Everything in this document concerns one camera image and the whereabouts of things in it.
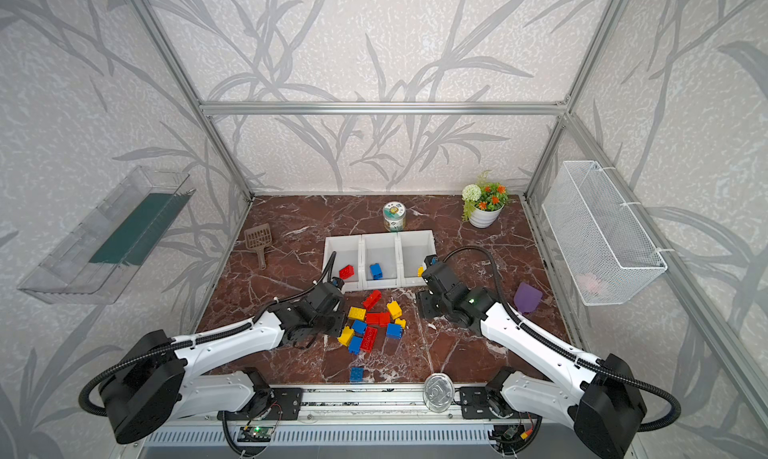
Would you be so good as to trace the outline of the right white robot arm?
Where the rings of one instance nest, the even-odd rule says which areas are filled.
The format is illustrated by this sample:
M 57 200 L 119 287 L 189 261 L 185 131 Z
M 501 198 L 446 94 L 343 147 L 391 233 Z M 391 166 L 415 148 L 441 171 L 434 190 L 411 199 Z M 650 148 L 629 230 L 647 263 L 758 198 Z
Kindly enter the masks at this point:
M 489 383 L 500 416 L 529 413 L 573 429 L 600 458 L 622 458 L 636 434 L 673 425 L 681 416 L 671 393 L 634 377 L 614 354 L 601 359 L 523 317 L 499 290 L 469 288 L 445 260 L 424 259 L 423 316 L 444 317 L 510 350 L 542 373 L 500 372 Z

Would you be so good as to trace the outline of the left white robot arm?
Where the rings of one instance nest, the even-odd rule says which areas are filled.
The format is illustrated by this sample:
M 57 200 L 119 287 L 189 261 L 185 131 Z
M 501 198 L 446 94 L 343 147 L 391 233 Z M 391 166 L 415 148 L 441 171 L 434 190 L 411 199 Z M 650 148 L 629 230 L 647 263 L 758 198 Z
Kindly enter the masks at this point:
M 108 418 L 119 444 L 149 436 L 166 422 L 209 412 L 254 416 L 269 388 L 260 375 L 212 370 L 243 357 L 295 347 L 318 334 L 337 335 L 344 322 L 338 277 L 266 306 L 256 317 L 198 334 L 144 335 L 117 364 L 88 381 L 80 408 Z

